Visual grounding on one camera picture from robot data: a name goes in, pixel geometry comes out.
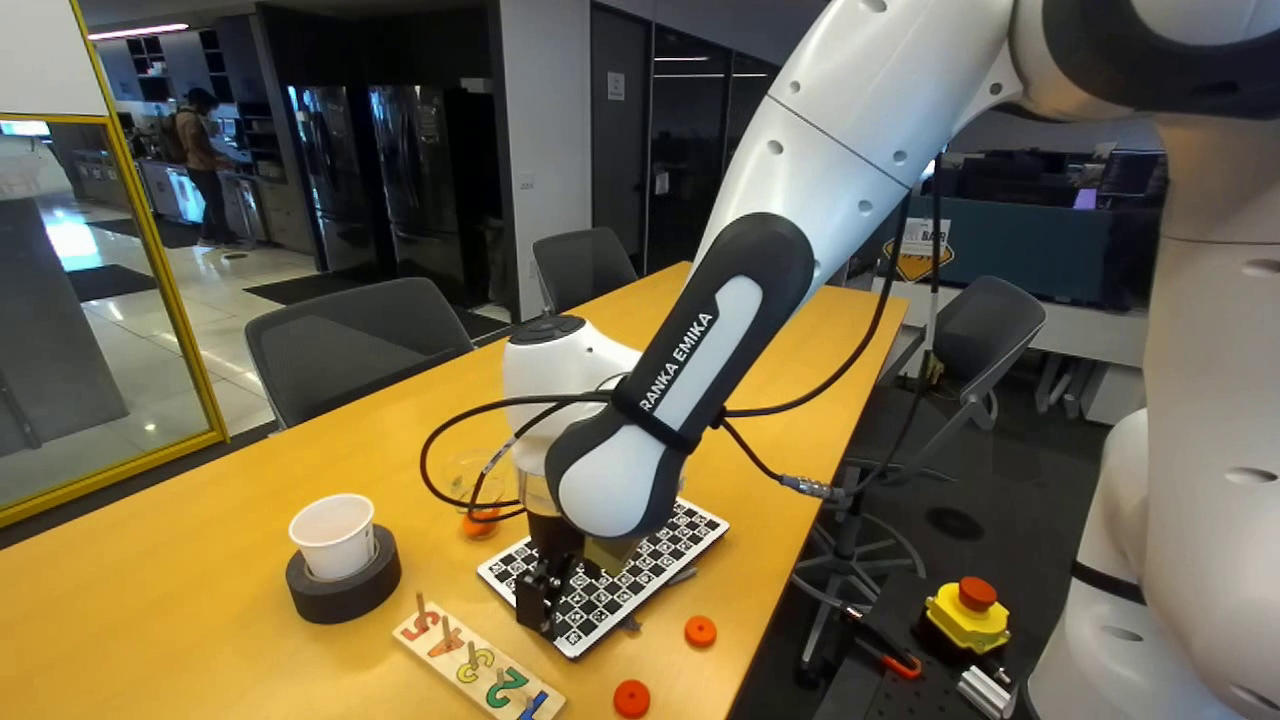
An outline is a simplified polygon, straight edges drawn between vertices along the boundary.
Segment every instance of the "ceiling light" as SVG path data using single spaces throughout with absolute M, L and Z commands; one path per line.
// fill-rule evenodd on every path
M 169 37 L 184 31 L 187 24 L 141 24 L 141 28 L 117 28 L 117 31 L 88 31 L 88 39 L 127 39 L 127 37 Z

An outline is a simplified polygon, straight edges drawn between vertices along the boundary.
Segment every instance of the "white cup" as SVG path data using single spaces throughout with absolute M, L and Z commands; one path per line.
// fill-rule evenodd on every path
M 357 576 L 373 559 L 373 499 L 357 491 L 319 496 L 286 519 L 286 539 L 314 581 Z

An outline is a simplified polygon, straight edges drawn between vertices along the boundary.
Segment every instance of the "small red object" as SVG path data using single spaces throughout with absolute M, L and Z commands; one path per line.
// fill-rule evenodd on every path
M 711 625 L 711 616 L 686 616 L 683 640 L 686 640 L 690 647 L 711 647 L 711 646 L 715 646 L 715 625 Z
M 997 583 L 983 576 L 958 576 L 958 605 L 970 612 L 989 612 L 1001 602 Z
M 641 684 L 641 681 L 621 681 L 617 684 L 617 693 L 613 693 L 613 710 L 621 714 L 621 717 L 643 717 L 646 714 L 646 684 Z
M 493 533 L 493 523 L 494 523 L 494 508 L 462 514 L 462 537 L 469 537 L 469 539 L 488 537 L 488 533 Z
M 880 669 L 903 684 L 915 684 L 925 675 L 921 658 L 880 658 Z

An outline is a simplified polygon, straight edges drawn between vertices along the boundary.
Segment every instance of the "person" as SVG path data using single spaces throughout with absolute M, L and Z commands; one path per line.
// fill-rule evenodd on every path
M 213 108 L 217 108 L 217 98 L 208 89 L 193 89 L 176 108 L 172 123 L 176 123 L 176 142 L 184 145 L 187 178 L 205 196 L 205 242 L 229 242 L 229 202 L 217 178 L 224 162 L 208 142 Z

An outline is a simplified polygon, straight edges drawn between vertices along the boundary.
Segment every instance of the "wooden block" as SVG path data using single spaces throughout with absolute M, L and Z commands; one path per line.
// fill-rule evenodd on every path
M 562 698 L 493 647 L 439 605 L 423 605 L 391 633 L 414 660 L 498 720 L 552 720 Z

